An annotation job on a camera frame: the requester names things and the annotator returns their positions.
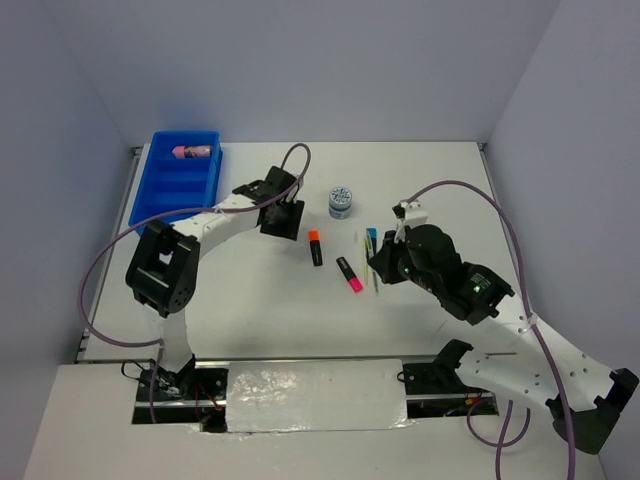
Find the pink highlighter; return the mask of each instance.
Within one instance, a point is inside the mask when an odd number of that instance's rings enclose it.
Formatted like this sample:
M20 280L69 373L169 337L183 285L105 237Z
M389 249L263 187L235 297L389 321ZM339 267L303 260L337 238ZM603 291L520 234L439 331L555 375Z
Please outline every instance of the pink highlighter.
M176 158L211 158L211 145L198 145L197 147L185 147L179 145L171 150Z
M344 275L344 278L347 279L347 282L351 286L351 290L353 290L353 293L358 293L360 290L362 290L362 284L351 269L351 266L349 265L349 262L347 262L346 258L337 258L336 262L338 263L338 266L340 267L340 271Z

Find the blue plastic tray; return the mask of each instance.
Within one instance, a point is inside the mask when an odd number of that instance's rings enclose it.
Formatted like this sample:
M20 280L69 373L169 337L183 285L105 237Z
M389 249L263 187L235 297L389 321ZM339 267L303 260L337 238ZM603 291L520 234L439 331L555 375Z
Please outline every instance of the blue plastic tray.
M211 158L177 159L171 152L179 145L212 145ZM216 202L222 150L218 132L156 132L151 141L129 226L159 213L191 207L212 207ZM175 215L166 223L188 218ZM137 231L142 234L144 227Z

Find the white tabletop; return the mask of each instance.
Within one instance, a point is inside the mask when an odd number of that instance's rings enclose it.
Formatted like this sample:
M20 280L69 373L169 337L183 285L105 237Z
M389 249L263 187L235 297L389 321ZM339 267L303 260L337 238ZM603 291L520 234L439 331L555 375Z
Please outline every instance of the white tabletop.
M189 425L131 425L136 382L117 365L60 367L25 480L260 478L276 480L494 480L494 451L463 418L424 419L407 428L360 432L205 434ZM501 418L474 417L496 439ZM514 419L509 437L520 430ZM566 443L549 415L503 456L502 477L566 478ZM604 480L596 456L578 452L577 480Z
M223 144L218 199L238 185L264 178L279 165L288 143ZM475 143L311 143L313 160L299 198L306 202L297 242L243 233L200 263L197 291L187 308L189 340L200 359L409 356L435 354L451 338L485 352L502 352L492 339L450 317L435 298L411 284L356 295L335 259L345 256L362 279L366 227L393 228L391 207L421 187L444 179L469 182L491 194ZM138 165L121 228L125 228L148 146ZM296 152L287 168L302 168ZM346 186L353 213L328 215L328 193ZM463 259L489 266L515 286L516 276L497 214L460 187L441 187L422 199L430 221L454 239ZM314 268L307 232L321 236L325 264ZM356 232L359 241L355 241ZM124 341L156 338L124 276L138 237L114 250L95 312L95 326ZM90 338L85 360L145 359L154 349L131 351Z

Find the white panel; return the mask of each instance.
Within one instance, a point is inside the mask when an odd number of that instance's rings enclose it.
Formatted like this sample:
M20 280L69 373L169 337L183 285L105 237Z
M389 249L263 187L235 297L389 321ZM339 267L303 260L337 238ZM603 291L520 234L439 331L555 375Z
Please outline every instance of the white panel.
M407 426L400 360L232 363L230 432L385 430Z
M112 231L129 155L40 1L0 2L0 85L0 477L13 480L78 346L77 282Z
M638 0L563 0L488 149L534 308L637 375L639 25ZM639 432L637 392L601 454L607 478L640 478Z
M558 0L46 0L127 140L486 140Z

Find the wire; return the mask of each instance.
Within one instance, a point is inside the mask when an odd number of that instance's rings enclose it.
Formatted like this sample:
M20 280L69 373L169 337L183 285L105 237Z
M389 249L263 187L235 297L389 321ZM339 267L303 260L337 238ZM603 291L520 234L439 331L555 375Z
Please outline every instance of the wire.
M211 403L213 403L213 407L214 407L217 411L221 412L221 411L222 411L222 407L221 407L220 405L218 405L218 402L216 402L216 401L215 401L215 399L214 399L211 395L209 395L209 392L207 392L207 391L204 389L204 386L202 385L202 383L200 383L199 385L200 385L200 388L202 389L202 392L203 392L207 397L209 397L209 400L211 400Z
M156 363L153 365L153 370L151 370L151 380L149 381L149 413L151 414L151 421L153 423L158 423L156 421L156 412L153 410L153 390L156 386L156 379L158 378L158 368L160 368L160 362L162 361L162 354L164 352L164 342L162 339L160 340L160 348L158 348L158 356L156 357Z
M300 185L300 183L302 182L304 176L307 173L307 170L309 169L309 165L311 164L311 149L309 149L309 147L304 143L296 143L296 144L292 145L289 148L289 150L287 151L287 153L285 154L284 160L282 161L282 166L284 167L284 165L287 163L287 160L289 159L289 156L291 155L291 153L294 150L296 150L297 148L302 148L307 152L307 161L305 162L304 167L302 168L302 171L300 172L300 175L298 175L298 178L296 178L295 181L288 188L286 188L282 193L279 193L278 195L270 198L269 200L265 200L264 202L262 202L262 203L260 203L258 205L252 205L250 207L225 208L224 210L221 210L221 209L216 208L216 207L194 207L194 208L181 208L179 210L172 210L170 212L164 212L164 213L160 213L158 215L154 215L152 217L146 218L146 219L142 220L141 222L138 222L138 223L130 226L129 228L123 230L118 235L113 237L104 247L102 247L102 249L100 249L98 251L98 253L96 254L95 258L89 264L89 267L87 268L87 270L82 275L82 278L80 279L80 284L78 286L78 293L76 295L76 307L78 309L78 313L80 314L80 320L82 321L82 324L84 325L84 328L86 328L93 336L99 338L103 342L109 343L111 345L115 345L117 347L141 348L141 347L151 347L153 345L158 345L160 347L159 350L158 350L158 359L161 359L162 358L162 349L164 348L164 344L163 344L161 338L156 338L154 340L148 340L146 342L123 342L121 340L116 340L115 338L111 338L111 337L103 334L97 328L95 328L93 326L93 324L89 320L89 316L87 315L87 312L86 312L86 310L84 308L84 293L85 293L85 290L87 288L87 283L89 282L89 277L91 276L91 273L95 269L96 265L98 264L98 262L100 262L100 259L108 251L110 251L115 246L116 243L118 243L124 237L129 235L131 232L134 232L138 228L140 228L140 227L142 227L142 226L144 226L144 225L146 225L149 222L152 222L154 220L159 220L159 219L166 218L166 217L171 217L171 216L174 216L174 215L196 214L196 213L202 213L202 212L211 212L211 213L247 213L247 212L252 212L254 210L261 210L261 209L263 209L265 207L268 207L268 206L276 203L277 201L285 198L287 195L289 195L289 193L291 193L293 191L294 188L296 188L296 187L298 187L298 185ZM152 373L152 375L151 375L151 384L149 386L149 408L151 409L151 420L154 423L155 423L155 415L153 413L153 387L155 385L155 379L156 379L156 376L157 376L157 373L158 373L158 363L159 363L159 360L156 361L156 364L155 364L155 367L154 367L155 375Z
M407 202L411 203L415 201L418 197L420 197L422 194L428 192L429 190L433 190L434 188L441 187L443 185L457 185L460 187L467 188L477 193L482 198L484 198L496 210L496 212L498 212L500 219L502 220L505 227L509 231L509 236L511 237L511 241L513 242L513 250L516 255L516 263L518 264L517 274L518 274L518 283L520 284L520 291L522 293L522 304L524 306L524 311L527 318L530 318L533 315L533 311L531 309L531 302L529 300L529 294L527 291L524 259L522 255L522 249L520 248L520 243L518 241L518 236L516 235L515 229L513 228L513 225L511 224L511 222L509 221L507 214L493 198L491 198L489 195L484 193L478 187L471 185L470 183L462 182L460 180L442 180L440 182L435 182L435 183L432 183L431 185L427 185L422 190L419 190L413 196L411 196L407 200ZM542 336L542 333L540 332L540 329L538 328L537 325L533 325L531 327L531 330L533 331L533 334L535 335L536 339L538 340L538 343L540 344L540 347L542 348L542 352L544 353L544 356L546 357L547 362L549 363L549 367L551 368L551 373L553 374L553 378L556 382L556 386L558 387L558 394L560 396L560 402L562 403L562 412L564 414L564 418L566 420L565 423L567 426L567 448L569 451L568 452L569 461L567 466L567 480L574 480L575 474L576 474L576 440L575 440L575 433L573 430L571 407L569 406L569 399L567 398L567 392L564 388L564 384L562 382L562 377L560 375L560 371L558 370L558 366L556 365L556 362L553 359L553 355L551 354L551 351L549 350L549 346L545 342ZM503 429L505 431L509 425L510 419L511 419L510 415L508 417L505 416L505 422L503 425ZM501 446L499 445L498 449L496 450L496 477L497 478L500 478L500 472L498 470L500 467L500 461L497 457L501 454L502 448L504 448L504 445L501 445Z
M473 415L473 412L475 411L475 409L477 407L479 407L480 405L490 402L491 399L490 398L481 398L480 400L476 400L471 407L469 408L469 411L467 412L467 427L469 427L469 431L471 432L471 434L476 437L476 439L481 442L484 443L485 445L489 446L489 447L493 447L493 448L497 448L498 444L497 443L493 443L490 442L489 440L486 440L484 438L482 438L480 436L480 434L476 431L475 428L473 428L473 425L471 424L471 416ZM520 440L522 440L522 438L525 436L525 434L527 433L527 430L529 430L529 425L531 423L531 410L529 410L527 408L527 416L525 417L524 420L524 425L522 426L522 430L520 431L520 433L518 434L518 436L516 438L514 438L513 440L510 440L508 442L506 442L505 444L502 445L502 448L508 448L511 447L513 445L515 445L516 443L518 443Z
M196 385L196 388L194 388L194 390L196 391L195 397L196 397L196 418L198 419L198 422L200 422L200 412L198 411L198 386Z
M122 362L122 365L120 365L120 373L122 374L123 377L130 378L131 380L140 381L140 377L137 377L137 378L132 377L131 375L127 375L127 373L124 371L124 368L130 363L138 367L141 371L145 370L145 368L135 360L125 360L124 362Z
M507 405L507 414L504 416L504 423L502 424L502 430L500 431L500 437L498 438L498 446L496 447L496 480L502 480L502 475L500 474L500 461L502 460L504 439L507 438L507 430L509 429L509 421L511 420L512 413L513 401L509 400L509 403Z

